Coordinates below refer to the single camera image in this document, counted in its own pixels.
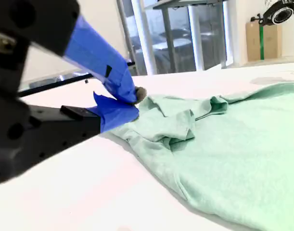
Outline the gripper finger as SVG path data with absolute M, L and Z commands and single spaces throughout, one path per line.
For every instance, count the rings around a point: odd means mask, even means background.
M 93 95 L 96 106 L 60 108 L 31 106 L 24 143 L 24 168 L 40 162 L 98 134 L 138 118 L 136 106 Z
M 128 62 L 85 20 L 76 0 L 4 0 L 2 33 L 14 40 L 2 54 L 5 69 L 22 71 L 35 43 L 90 72 L 117 100 L 137 104 L 146 97 Z

